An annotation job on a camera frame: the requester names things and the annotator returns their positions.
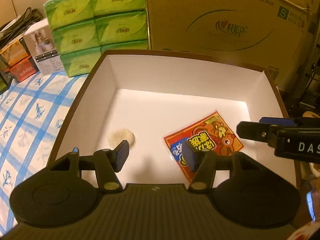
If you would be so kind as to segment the beige round cloth pad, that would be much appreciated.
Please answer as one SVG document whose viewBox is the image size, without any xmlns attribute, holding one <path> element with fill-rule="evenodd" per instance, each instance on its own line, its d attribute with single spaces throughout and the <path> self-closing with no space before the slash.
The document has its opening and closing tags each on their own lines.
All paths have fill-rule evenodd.
<svg viewBox="0 0 320 240">
<path fill-rule="evenodd" d="M 118 129 L 108 135 L 108 143 L 112 148 L 116 148 L 123 140 L 133 146 L 135 143 L 135 135 L 126 128 Z"/>
</svg>

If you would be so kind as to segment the red snack packet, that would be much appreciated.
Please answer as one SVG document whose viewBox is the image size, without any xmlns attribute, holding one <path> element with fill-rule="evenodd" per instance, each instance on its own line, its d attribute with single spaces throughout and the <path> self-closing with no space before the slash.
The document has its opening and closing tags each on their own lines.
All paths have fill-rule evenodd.
<svg viewBox="0 0 320 240">
<path fill-rule="evenodd" d="M 195 173 L 188 167 L 182 155 L 184 141 L 190 142 L 197 150 L 214 150 L 223 156 L 230 156 L 244 148 L 243 143 L 217 111 L 165 136 L 164 141 L 188 181 L 193 179 Z"/>
</svg>

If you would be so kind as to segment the red box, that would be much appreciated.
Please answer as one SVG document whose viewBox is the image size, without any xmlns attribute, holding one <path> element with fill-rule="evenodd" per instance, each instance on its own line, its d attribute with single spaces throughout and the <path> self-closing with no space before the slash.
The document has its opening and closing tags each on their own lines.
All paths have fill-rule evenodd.
<svg viewBox="0 0 320 240">
<path fill-rule="evenodd" d="M 32 56 L 28 56 L 10 68 L 10 74 L 17 82 L 22 82 L 25 79 L 36 74 L 39 69 L 35 64 Z"/>
</svg>

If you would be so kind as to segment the green tissue pack bundle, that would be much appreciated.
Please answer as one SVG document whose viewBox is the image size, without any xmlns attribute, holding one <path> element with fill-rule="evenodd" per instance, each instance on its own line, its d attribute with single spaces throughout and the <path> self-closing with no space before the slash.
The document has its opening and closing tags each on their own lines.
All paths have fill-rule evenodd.
<svg viewBox="0 0 320 240">
<path fill-rule="evenodd" d="M 49 27 L 66 74 L 88 74 L 107 50 L 149 49 L 146 0 L 48 0 Z"/>
</svg>

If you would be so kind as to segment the orange brown box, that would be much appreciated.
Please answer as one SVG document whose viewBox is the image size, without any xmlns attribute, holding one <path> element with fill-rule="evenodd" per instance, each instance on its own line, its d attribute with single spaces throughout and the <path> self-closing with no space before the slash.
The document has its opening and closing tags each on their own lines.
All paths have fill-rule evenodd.
<svg viewBox="0 0 320 240">
<path fill-rule="evenodd" d="M 23 37 L 9 42 L 1 49 L 1 59 L 3 62 L 12 67 L 30 55 Z"/>
</svg>

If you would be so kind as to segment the brown box white inside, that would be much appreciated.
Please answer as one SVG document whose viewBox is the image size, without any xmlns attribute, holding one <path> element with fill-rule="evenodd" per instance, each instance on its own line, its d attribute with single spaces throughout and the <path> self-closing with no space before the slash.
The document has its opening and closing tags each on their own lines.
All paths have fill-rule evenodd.
<svg viewBox="0 0 320 240">
<path fill-rule="evenodd" d="M 75 147 L 92 155 L 126 128 L 135 143 L 118 174 L 123 185 L 187 184 L 164 137 L 213 112 L 232 130 L 241 121 L 287 116 L 270 75 L 258 67 L 173 51 L 108 51 L 74 99 L 49 161 Z"/>
</svg>

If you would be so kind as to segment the white product box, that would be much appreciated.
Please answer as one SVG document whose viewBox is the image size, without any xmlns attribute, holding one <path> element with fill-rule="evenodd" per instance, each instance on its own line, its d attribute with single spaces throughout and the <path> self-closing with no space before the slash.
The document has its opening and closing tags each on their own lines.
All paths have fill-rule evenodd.
<svg viewBox="0 0 320 240">
<path fill-rule="evenodd" d="M 23 36 L 33 61 L 42 75 L 64 71 L 47 18 L 31 25 Z"/>
</svg>

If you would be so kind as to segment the blue checkered tablecloth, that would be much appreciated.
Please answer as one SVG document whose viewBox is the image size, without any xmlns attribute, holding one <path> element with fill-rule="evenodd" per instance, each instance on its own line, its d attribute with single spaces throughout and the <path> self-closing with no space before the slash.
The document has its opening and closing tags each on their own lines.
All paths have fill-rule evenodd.
<svg viewBox="0 0 320 240">
<path fill-rule="evenodd" d="M 87 75 L 36 73 L 1 94 L 1 234 L 16 224 L 9 197 L 43 169 L 63 121 Z"/>
</svg>

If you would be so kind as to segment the large cardboard carton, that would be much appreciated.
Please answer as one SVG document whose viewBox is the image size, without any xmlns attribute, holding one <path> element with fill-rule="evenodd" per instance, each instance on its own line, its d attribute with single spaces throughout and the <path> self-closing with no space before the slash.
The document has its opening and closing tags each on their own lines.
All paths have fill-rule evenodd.
<svg viewBox="0 0 320 240">
<path fill-rule="evenodd" d="M 267 69 L 287 90 L 311 44 L 319 0 L 147 0 L 151 46 Z"/>
</svg>

